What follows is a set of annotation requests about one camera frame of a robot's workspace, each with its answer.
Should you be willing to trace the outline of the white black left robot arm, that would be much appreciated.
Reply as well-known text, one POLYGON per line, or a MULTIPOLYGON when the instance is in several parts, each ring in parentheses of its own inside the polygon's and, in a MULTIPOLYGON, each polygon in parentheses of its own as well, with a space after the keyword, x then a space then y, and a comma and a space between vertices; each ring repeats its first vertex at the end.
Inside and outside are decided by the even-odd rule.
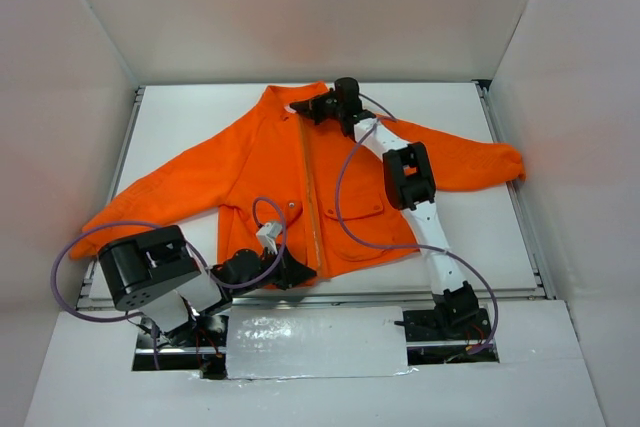
POLYGON ((224 262, 202 267, 175 225, 124 237, 103 246, 98 260, 118 311, 139 311, 171 346, 196 341, 206 322, 235 297, 266 286, 298 287, 317 272, 277 242, 282 226, 269 222, 256 234, 261 250, 240 249, 224 262))

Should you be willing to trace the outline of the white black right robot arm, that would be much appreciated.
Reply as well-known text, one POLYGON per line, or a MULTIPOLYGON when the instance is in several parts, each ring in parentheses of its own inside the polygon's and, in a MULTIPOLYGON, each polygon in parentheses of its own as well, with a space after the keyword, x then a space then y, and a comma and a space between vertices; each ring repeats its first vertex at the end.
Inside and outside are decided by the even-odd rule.
POLYGON ((340 125, 342 134, 354 141, 336 181, 337 220, 348 237, 365 247, 383 251, 418 250, 429 270, 434 328, 446 338, 457 338, 476 325, 481 312, 478 297, 464 272, 469 271, 485 287, 489 284, 450 249, 438 217, 436 181, 425 145, 410 143, 393 133, 384 122, 397 119, 389 111, 379 116, 365 109, 362 101, 369 99, 361 93, 357 80, 345 77, 336 80, 334 87, 325 93, 290 103, 289 109, 316 125, 333 120, 340 125), (387 201, 407 222, 415 239, 413 244, 374 244, 347 227, 340 203, 341 187, 351 160, 361 148, 382 162, 387 201))

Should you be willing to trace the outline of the orange zip-up jacket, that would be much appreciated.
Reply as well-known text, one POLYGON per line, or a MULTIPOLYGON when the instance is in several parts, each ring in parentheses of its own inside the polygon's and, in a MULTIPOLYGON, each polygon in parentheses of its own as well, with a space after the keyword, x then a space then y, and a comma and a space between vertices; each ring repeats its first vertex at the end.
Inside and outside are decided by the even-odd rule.
MULTIPOLYGON (((211 263, 256 248, 258 221, 284 216, 295 258, 320 271, 317 294, 425 290, 429 275, 410 249, 383 251, 347 236, 335 186, 353 143, 338 124, 314 125, 289 104, 325 91, 232 85, 146 91, 118 195, 85 226, 71 257, 136 233, 142 222, 181 223, 211 263)), ((441 222, 454 251, 496 289, 529 289, 533 273, 507 183, 525 178, 512 146, 492 140, 476 87, 367 84, 364 92, 397 119, 389 128, 423 143, 437 183, 441 222)), ((381 162, 359 149, 340 203, 345 223, 374 244, 410 244, 411 230, 384 193, 381 162)))

